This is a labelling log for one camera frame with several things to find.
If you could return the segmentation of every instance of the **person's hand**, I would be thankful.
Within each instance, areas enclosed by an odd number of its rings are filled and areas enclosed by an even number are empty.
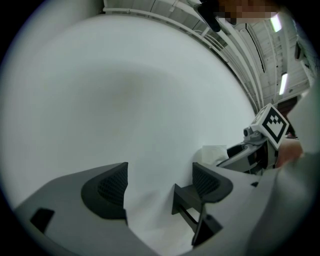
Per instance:
[[[286,162],[299,158],[302,153],[303,150],[298,140],[284,138],[279,147],[278,159],[275,167],[279,168]]]

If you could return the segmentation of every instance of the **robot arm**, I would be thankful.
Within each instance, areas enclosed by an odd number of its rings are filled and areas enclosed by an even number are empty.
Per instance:
[[[243,130],[243,142],[229,148],[229,159],[218,167],[249,174],[274,167],[288,127],[288,121],[269,103]]]

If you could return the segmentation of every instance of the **ceiling light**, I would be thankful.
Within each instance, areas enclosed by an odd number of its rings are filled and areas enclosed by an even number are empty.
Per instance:
[[[281,87],[280,87],[279,95],[282,95],[285,92],[287,78],[288,78],[288,74],[287,73],[282,74]]]
[[[274,32],[278,32],[282,28],[278,14],[271,18],[271,24],[272,24]]]

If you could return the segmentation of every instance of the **white cloth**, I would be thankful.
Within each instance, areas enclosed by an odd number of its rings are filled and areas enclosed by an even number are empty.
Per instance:
[[[201,149],[203,164],[216,166],[228,158],[226,145],[205,145]]]

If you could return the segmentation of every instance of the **gray surface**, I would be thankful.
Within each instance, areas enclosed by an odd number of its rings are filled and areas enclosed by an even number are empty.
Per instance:
[[[255,191],[251,184],[258,182],[261,176],[246,174],[243,172],[228,170],[220,167],[212,167],[203,164],[208,169],[228,178],[233,184],[233,190],[226,198],[218,203],[206,203],[205,210],[212,215],[223,227],[230,218],[238,214],[239,209],[247,200],[248,196]]]
[[[102,219],[81,199],[81,188],[86,181],[117,165],[56,178],[24,201],[15,212],[20,220],[28,222],[38,208],[54,210],[44,234],[81,256],[131,255],[133,252],[135,255],[156,255],[132,233],[125,220]]]
[[[278,154],[276,155],[277,150],[275,147],[270,143],[270,141],[267,141],[267,154],[268,154],[268,162],[266,169],[273,168],[273,166],[277,163],[278,160]]]
[[[264,212],[268,199],[273,191],[277,170],[266,172],[260,179],[259,185],[250,193],[247,200],[242,203],[238,212],[230,218],[228,225],[221,231],[199,245],[196,250],[184,254],[193,255],[244,255],[246,244]]]
[[[298,135],[303,152],[320,152],[320,77],[307,95],[287,115]]]
[[[279,172],[266,209],[251,235],[248,255],[269,255],[295,231],[320,184],[319,154],[307,154]]]

